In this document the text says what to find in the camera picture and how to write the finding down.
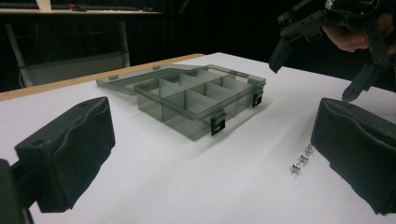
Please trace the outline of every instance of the table surface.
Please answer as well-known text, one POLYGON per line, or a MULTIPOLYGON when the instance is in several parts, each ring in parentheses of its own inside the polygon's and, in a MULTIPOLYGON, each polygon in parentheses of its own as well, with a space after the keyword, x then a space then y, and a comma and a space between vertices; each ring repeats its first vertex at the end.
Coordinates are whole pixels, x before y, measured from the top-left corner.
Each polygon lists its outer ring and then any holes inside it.
MULTIPOLYGON (((73 105, 106 96, 116 145, 73 209, 35 223, 396 223, 376 215, 318 152, 290 171, 308 146, 323 97, 340 100, 349 81, 214 53, 161 64, 215 64, 265 77, 262 103, 196 142, 140 111, 136 97, 96 85, 99 77, 152 64, 0 94, 0 158, 73 105)), ((396 123, 396 93, 371 88, 351 102, 396 123)))

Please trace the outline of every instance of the plastic organizer box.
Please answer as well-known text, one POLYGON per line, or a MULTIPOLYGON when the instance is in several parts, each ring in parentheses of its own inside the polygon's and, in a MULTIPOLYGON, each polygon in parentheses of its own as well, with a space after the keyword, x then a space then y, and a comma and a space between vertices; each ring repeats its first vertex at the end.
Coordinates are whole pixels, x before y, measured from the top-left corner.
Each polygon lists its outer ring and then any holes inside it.
POLYGON ((140 110, 198 140, 262 101, 265 78, 213 64, 168 64, 96 80, 99 87, 137 96, 140 110))

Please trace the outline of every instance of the black latch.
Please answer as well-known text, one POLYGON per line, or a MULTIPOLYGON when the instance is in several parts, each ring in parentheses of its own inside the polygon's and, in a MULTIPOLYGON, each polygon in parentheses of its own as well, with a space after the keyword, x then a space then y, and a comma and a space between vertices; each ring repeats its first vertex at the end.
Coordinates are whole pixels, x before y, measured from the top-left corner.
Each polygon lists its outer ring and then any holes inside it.
POLYGON ((219 131, 225 128, 225 113, 224 110, 221 110, 217 114, 213 114, 210 118, 210 129, 212 135, 215 135, 219 131))
POLYGON ((263 91, 259 91, 255 94, 253 94, 253 102, 251 104, 251 107, 259 105, 262 102, 262 93, 263 93, 263 91))

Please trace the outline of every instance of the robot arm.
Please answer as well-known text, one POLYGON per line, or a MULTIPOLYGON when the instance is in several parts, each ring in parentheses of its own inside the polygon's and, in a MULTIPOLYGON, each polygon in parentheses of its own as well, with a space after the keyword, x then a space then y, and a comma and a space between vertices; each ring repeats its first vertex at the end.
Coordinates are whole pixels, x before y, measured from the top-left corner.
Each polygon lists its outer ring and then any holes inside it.
POLYGON ((377 17, 392 13, 393 0, 327 0, 325 8, 315 11, 301 20, 296 18, 314 0, 304 0, 283 13, 277 19, 280 26, 280 41, 271 55, 269 66, 275 73, 283 66, 292 51, 292 42, 305 37, 312 42, 322 37, 321 27, 345 26, 353 33, 366 33, 370 42, 373 64, 365 63, 343 93, 343 101, 353 101, 363 90, 368 91, 378 75, 395 62, 390 60, 384 39, 377 26, 377 17))

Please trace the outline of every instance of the human hand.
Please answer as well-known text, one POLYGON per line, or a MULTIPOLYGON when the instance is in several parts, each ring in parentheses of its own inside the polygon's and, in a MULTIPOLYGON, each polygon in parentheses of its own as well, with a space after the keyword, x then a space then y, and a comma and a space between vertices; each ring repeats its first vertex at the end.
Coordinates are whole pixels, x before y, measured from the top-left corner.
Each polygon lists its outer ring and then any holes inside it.
MULTIPOLYGON (((378 20, 378 29, 384 37, 388 53, 396 53, 396 34, 393 27, 392 15, 381 15, 378 20)), ((367 34, 352 34, 344 26, 327 27, 323 26, 323 31, 327 37, 341 50, 355 52, 357 49, 367 49, 370 47, 367 34)))

